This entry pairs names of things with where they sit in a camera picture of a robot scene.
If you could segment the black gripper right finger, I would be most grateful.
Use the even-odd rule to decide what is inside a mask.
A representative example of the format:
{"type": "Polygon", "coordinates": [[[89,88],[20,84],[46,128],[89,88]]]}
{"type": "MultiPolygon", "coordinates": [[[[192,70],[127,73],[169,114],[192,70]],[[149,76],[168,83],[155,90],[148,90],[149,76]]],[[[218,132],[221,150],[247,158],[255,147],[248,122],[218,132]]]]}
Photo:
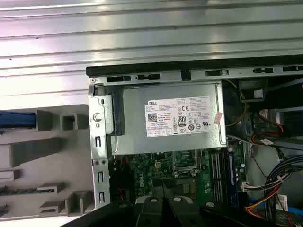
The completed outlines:
{"type": "Polygon", "coordinates": [[[175,194],[175,182],[166,180],[166,211],[171,211],[174,220],[170,227],[276,227],[247,212],[231,208],[225,204],[209,201],[196,205],[191,198],[175,194]]]}

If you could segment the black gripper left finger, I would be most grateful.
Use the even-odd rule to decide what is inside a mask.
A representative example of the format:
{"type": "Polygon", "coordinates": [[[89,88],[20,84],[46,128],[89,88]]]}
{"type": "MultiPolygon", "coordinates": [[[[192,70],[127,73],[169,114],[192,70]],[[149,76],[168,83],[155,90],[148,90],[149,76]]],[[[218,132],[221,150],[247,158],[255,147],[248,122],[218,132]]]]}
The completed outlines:
{"type": "Polygon", "coordinates": [[[164,180],[153,180],[152,196],[142,196],[135,204],[114,201],[80,218],[64,224],[65,227],[159,227],[162,220],[164,180]]]}

